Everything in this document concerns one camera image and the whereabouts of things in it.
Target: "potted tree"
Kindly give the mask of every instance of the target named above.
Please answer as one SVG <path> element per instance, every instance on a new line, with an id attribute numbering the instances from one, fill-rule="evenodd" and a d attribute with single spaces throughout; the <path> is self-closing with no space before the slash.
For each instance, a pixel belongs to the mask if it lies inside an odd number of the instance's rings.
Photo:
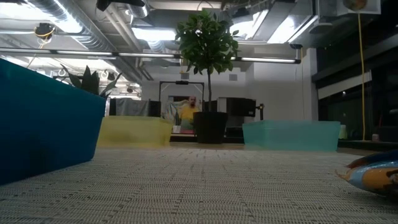
<path id="1" fill-rule="evenodd" d="M 187 72 L 193 67 L 193 73 L 208 77 L 208 111 L 193 115 L 193 124 L 199 143 L 222 143 L 228 115 L 211 110 L 211 74 L 214 71 L 232 71 L 231 58 L 238 54 L 238 42 L 233 39 L 238 30 L 231 33 L 227 21 L 217 20 L 215 14 L 207 11 L 191 14 L 187 22 L 177 26 L 175 39 L 180 39 L 180 51 L 188 60 Z"/>

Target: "colorful object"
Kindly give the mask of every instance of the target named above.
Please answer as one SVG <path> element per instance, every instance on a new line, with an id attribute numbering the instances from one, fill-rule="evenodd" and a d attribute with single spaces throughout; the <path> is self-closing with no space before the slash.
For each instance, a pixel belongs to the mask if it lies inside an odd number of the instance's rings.
<path id="1" fill-rule="evenodd" d="M 0 184 L 93 158 L 105 99 L 0 59 Z"/>
<path id="2" fill-rule="evenodd" d="M 398 150 L 357 159 L 345 175 L 338 174 L 357 188 L 381 195 L 398 196 Z"/>
<path id="3" fill-rule="evenodd" d="M 99 132 L 98 147 L 164 147 L 170 145 L 173 124 L 162 118 L 107 116 Z"/>
<path id="4" fill-rule="evenodd" d="M 244 143 L 259 146 L 255 149 L 336 151 L 339 132 L 337 121 L 267 120 L 243 124 Z"/>

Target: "light blue plastic bin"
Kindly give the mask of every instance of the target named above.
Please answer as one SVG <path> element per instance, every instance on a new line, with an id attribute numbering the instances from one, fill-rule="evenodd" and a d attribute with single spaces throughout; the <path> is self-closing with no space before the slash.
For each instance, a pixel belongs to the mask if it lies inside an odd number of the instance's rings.
<path id="1" fill-rule="evenodd" d="M 338 121 L 258 121 L 243 124 L 244 142 L 248 149 L 336 151 L 339 131 Z"/>

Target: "woven carpet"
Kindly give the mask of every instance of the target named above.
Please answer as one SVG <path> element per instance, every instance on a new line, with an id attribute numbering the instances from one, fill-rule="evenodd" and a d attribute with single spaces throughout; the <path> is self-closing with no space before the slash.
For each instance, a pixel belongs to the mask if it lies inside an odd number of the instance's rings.
<path id="1" fill-rule="evenodd" d="M 99 149 L 0 187 L 0 223 L 398 223 L 398 206 L 339 179 L 358 156 Z"/>

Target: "fluorescent light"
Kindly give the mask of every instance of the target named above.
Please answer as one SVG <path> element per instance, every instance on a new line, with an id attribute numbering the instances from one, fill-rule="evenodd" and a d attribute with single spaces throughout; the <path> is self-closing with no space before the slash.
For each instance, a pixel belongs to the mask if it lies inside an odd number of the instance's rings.
<path id="1" fill-rule="evenodd" d="M 295 63 L 294 59 L 242 57 L 243 62 Z"/>
<path id="2" fill-rule="evenodd" d="M 274 34 L 267 41 L 268 44 L 283 44 L 294 34 L 294 21 L 288 16 L 275 30 Z"/>
<path id="3" fill-rule="evenodd" d="M 258 16 L 253 15 L 253 19 L 255 20 L 255 22 L 254 22 L 251 30 L 246 35 L 245 40 L 254 37 L 256 32 L 259 30 L 262 22 L 264 22 L 264 19 L 266 18 L 268 12 L 269 12 L 268 9 L 266 9 L 266 10 L 263 10 Z"/>
<path id="4" fill-rule="evenodd" d="M 92 56 L 112 56 L 111 52 L 88 52 L 88 51 L 74 51 L 74 50 L 58 50 L 59 54 L 72 55 L 92 55 Z"/>
<path id="5" fill-rule="evenodd" d="M 43 49 L 12 49 L 7 47 L 0 47 L 0 52 L 7 53 L 32 53 L 32 54 L 50 54 L 49 50 Z"/>
<path id="6" fill-rule="evenodd" d="M 109 95 L 110 98 L 132 98 L 133 100 L 141 100 L 137 95 Z"/>
<path id="7" fill-rule="evenodd" d="M 132 28 L 137 39 L 146 41 L 175 40 L 174 29 L 140 29 Z"/>
<path id="8" fill-rule="evenodd" d="M 119 53 L 125 57 L 150 57 L 150 58 L 174 58 L 174 54 L 150 54 L 150 53 Z"/>
<path id="9" fill-rule="evenodd" d="M 314 16 L 305 26 L 303 26 L 293 37 L 291 37 L 287 42 L 293 42 L 297 37 L 302 35 L 305 30 L 307 30 L 316 20 L 318 20 L 318 16 Z"/>
<path id="10" fill-rule="evenodd" d="M 42 11 L 27 4 L 0 3 L 1 19 L 20 19 L 20 20 L 43 20 L 49 17 Z"/>

